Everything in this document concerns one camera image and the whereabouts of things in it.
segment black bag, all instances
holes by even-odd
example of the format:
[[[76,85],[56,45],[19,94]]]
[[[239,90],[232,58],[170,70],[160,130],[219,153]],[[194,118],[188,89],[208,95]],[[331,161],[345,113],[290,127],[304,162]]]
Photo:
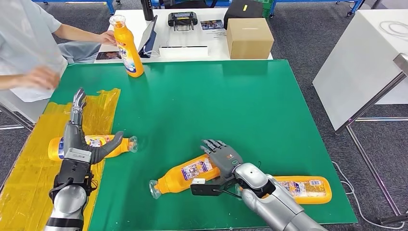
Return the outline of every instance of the black bag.
[[[263,3],[254,0],[233,0],[224,16],[224,28],[229,18],[262,18]]]

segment detergent bottle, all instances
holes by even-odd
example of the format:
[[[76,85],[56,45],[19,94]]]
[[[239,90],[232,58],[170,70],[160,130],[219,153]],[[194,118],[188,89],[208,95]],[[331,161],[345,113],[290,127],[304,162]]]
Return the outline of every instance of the detergent bottle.
[[[219,175],[219,168],[211,162],[207,154],[204,154],[173,167],[159,180],[151,180],[150,193],[154,199],[157,199],[164,193],[179,193],[190,188],[194,178],[211,180]]]
[[[111,141],[114,135],[91,135],[85,136],[85,141],[92,147],[101,147]],[[138,150],[138,139],[136,136],[123,138],[122,143],[109,153],[105,158],[115,157],[125,152],[135,153]],[[64,158],[64,138],[57,137],[50,141],[48,145],[48,158],[54,161],[62,161]]]
[[[324,204],[332,199],[332,190],[324,177],[279,176],[274,178],[289,191],[300,205]],[[242,188],[238,184],[235,186],[235,190],[236,194],[241,196]]]
[[[116,44],[127,74],[132,77],[139,77],[143,74],[144,69],[133,41],[133,34],[125,25],[125,17],[114,15],[109,19],[109,22],[114,27]]]

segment person's hand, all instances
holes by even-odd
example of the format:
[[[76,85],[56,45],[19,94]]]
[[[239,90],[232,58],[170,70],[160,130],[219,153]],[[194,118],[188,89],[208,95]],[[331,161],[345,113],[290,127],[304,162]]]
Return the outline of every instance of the person's hand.
[[[114,32],[112,30],[103,32],[102,34],[98,36],[99,36],[98,42],[105,44],[105,45],[115,45],[116,46],[116,40],[114,37]]]
[[[60,75],[46,66],[38,66],[25,75],[14,79],[16,87],[55,89],[60,82]]]

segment yellow tape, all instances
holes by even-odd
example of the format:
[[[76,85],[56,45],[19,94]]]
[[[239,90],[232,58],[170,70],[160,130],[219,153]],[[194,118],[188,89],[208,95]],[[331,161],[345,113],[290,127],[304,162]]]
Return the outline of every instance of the yellow tape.
[[[98,93],[98,96],[85,98],[83,128],[87,135],[111,134],[120,90]],[[48,144],[52,138],[63,136],[70,110],[71,103],[49,103],[39,118],[0,194],[0,230],[43,230],[52,211],[48,191],[61,167],[61,162],[48,158]],[[92,166],[94,179],[98,182],[103,165],[104,161]],[[84,211],[84,230],[88,229],[97,192],[91,193]]]

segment green mat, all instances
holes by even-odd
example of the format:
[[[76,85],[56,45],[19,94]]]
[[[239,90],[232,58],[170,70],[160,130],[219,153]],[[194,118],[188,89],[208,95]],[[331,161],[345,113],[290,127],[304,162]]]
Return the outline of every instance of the green mat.
[[[190,190],[152,198],[149,180],[203,152],[201,139],[220,139],[246,162],[275,176],[325,177],[332,200],[305,205],[319,223],[357,219],[286,60],[150,63],[128,77],[122,64],[67,68],[51,101],[121,89],[113,132],[139,138],[139,151],[106,160],[90,231],[198,230],[262,227],[242,201]]]

